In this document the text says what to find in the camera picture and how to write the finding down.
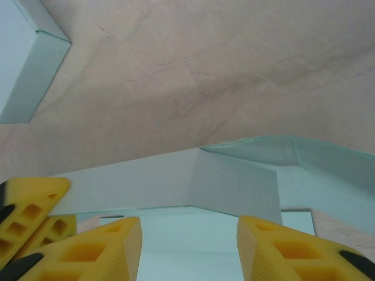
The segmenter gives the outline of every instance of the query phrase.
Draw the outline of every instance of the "light blue cardboard box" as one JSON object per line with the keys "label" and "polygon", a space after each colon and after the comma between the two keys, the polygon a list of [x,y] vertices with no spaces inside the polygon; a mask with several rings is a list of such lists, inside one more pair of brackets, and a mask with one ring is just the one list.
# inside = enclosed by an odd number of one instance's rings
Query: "light blue cardboard box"
{"label": "light blue cardboard box", "polygon": [[74,188],[56,215],[192,206],[282,223],[281,210],[316,209],[375,231],[375,157],[297,136],[242,139],[60,176]]}
{"label": "light blue cardboard box", "polygon": [[69,47],[39,0],[1,0],[0,123],[30,121]]}

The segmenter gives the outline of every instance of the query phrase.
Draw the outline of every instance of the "black rubber tip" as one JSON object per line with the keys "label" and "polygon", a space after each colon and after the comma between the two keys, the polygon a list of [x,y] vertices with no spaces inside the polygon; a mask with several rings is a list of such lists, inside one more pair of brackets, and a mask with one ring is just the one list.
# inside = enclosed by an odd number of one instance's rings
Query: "black rubber tip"
{"label": "black rubber tip", "polygon": [[0,270],[1,281],[17,281],[43,258],[42,253],[32,253],[10,263]]}
{"label": "black rubber tip", "polygon": [[340,251],[340,255],[355,266],[364,275],[375,281],[375,263],[367,259],[365,256],[357,255],[349,251]]}
{"label": "black rubber tip", "polygon": [[0,209],[0,224],[12,213],[16,208],[15,204],[6,205]]}
{"label": "black rubber tip", "polygon": [[5,190],[6,190],[6,181],[0,183],[0,208],[5,205]]}

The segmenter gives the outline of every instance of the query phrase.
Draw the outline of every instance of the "rectangular hole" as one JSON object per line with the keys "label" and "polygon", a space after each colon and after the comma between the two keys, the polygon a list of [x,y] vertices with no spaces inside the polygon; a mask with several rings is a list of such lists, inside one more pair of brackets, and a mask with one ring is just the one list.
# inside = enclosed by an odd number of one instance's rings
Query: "rectangular hole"
{"label": "rectangular hole", "polygon": [[274,246],[285,259],[320,259],[322,255],[303,241],[275,241]]}
{"label": "rectangular hole", "polygon": [[267,225],[267,224],[262,224],[262,223],[257,223],[256,224],[257,228],[260,229],[260,230],[263,230],[263,231],[272,231],[272,230],[275,230],[275,228]]}
{"label": "rectangular hole", "polygon": [[294,270],[303,281],[349,281],[339,270],[328,266],[301,266]]}
{"label": "rectangular hole", "polygon": [[12,222],[12,224],[6,229],[7,233],[17,237],[21,237],[26,230],[28,230],[27,227],[24,227],[17,222]]}
{"label": "rectangular hole", "polygon": [[5,256],[12,248],[13,243],[0,239],[0,256]]}
{"label": "rectangular hole", "polygon": [[41,212],[42,208],[35,204],[30,204],[21,212],[21,216],[33,221],[39,216]]}
{"label": "rectangular hole", "polygon": [[62,262],[94,262],[104,251],[105,243],[82,243],[74,245],[61,258]]}
{"label": "rectangular hole", "polygon": [[51,239],[49,239],[49,238],[44,238],[42,241],[41,241],[41,243],[40,243],[40,247],[41,246],[45,246],[45,245],[48,245],[48,244],[51,244],[51,243],[53,243],[53,240],[51,240]]}
{"label": "rectangular hole", "polygon": [[55,199],[56,196],[57,196],[57,193],[53,193],[53,194],[48,195],[48,198],[53,200],[53,199]]}
{"label": "rectangular hole", "polygon": [[108,227],[104,232],[117,232],[121,229],[122,224],[115,225],[113,227]]}
{"label": "rectangular hole", "polygon": [[82,272],[76,271],[44,271],[37,281],[78,281]]}
{"label": "rectangular hole", "polygon": [[67,224],[66,222],[62,221],[62,220],[57,220],[53,225],[52,225],[52,231],[58,235],[58,236],[61,236],[63,235],[63,233],[65,232],[66,228],[67,228]]}

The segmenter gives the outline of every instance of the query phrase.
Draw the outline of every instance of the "beige surface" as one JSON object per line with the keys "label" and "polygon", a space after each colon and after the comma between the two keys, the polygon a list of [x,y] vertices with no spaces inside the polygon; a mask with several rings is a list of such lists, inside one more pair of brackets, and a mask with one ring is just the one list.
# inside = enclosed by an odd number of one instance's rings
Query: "beige surface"
{"label": "beige surface", "polygon": [[373,0],[42,2],[73,46],[0,181],[273,133],[375,154]]}

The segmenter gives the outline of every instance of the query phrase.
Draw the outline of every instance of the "marble pattern surface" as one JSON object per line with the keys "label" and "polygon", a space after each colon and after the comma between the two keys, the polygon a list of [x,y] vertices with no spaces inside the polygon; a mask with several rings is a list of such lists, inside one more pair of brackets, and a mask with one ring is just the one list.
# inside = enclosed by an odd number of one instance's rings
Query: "marble pattern surface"
{"label": "marble pattern surface", "polygon": [[42,2],[73,45],[0,181],[276,133],[375,154],[373,0]]}

